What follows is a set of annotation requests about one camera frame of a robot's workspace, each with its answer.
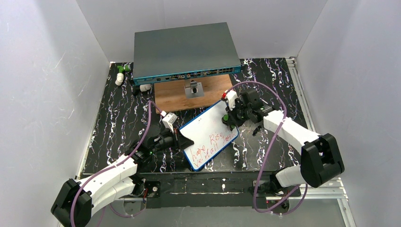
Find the green bone-shaped whiteboard eraser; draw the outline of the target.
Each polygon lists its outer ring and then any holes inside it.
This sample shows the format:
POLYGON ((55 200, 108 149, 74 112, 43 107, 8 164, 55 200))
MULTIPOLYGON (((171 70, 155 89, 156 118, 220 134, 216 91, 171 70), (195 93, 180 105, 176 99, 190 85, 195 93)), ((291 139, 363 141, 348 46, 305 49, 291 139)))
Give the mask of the green bone-shaped whiteboard eraser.
POLYGON ((235 122, 233 121, 232 117, 230 117, 228 114, 225 114, 222 119, 222 123, 227 126, 227 128, 232 131, 234 128, 236 128, 235 122))

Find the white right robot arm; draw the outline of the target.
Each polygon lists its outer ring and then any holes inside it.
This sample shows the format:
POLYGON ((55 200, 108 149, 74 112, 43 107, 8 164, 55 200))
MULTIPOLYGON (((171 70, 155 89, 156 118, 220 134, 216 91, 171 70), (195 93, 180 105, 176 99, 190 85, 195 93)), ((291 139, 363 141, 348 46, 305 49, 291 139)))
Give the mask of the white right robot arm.
POLYGON ((223 124, 233 130, 246 121, 262 123, 299 152, 299 165, 285 167, 270 175, 267 188, 278 191, 286 187, 308 184, 317 188, 345 171, 335 137, 329 133, 324 135, 311 131, 292 119, 285 117, 283 112, 265 104, 255 90, 240 94, 231 90, 222 96, 226 103, 226 114, 222 117, 223 124))

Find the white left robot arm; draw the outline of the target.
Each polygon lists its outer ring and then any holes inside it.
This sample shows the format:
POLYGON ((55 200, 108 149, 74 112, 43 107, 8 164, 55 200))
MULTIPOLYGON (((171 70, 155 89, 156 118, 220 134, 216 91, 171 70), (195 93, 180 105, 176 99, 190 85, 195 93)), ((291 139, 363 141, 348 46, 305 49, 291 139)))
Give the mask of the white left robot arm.
POLYGON ((145 179, 138 171, 166 148, 181 151, 194 145, 179 129, 153 125, 139 141, 98 173, 80 180, 69 179, 61 187, 51 213, 64 227, 84 227, 100 209, 129 194, 145 192, 145 179))

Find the blue-framed small whiteboard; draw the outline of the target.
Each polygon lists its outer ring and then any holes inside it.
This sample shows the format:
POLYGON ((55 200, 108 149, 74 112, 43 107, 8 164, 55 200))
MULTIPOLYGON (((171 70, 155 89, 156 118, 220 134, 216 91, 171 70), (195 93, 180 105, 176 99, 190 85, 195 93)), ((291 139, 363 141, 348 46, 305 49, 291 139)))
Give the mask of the blue-framed small whiteboard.
POLYGON ((236 127, 231 130, 222 122, 226 106, 220 100, 180 128, 182 135, 194 142, 183 150, 192 170, 200 171, 238 137, 236 127))

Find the white pipe elbow fitting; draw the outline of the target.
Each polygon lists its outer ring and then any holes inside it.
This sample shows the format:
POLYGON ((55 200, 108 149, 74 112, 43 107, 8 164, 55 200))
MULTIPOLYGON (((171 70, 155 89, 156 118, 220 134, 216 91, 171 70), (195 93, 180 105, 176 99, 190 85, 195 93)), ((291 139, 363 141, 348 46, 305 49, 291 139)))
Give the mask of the white pipe elbow fitting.
POLYGON ((124 74, 123 73, 118 73, 116 75, 116 80, 115 80, 115 84, 117 86, 121 86, 124 82, 124 74))

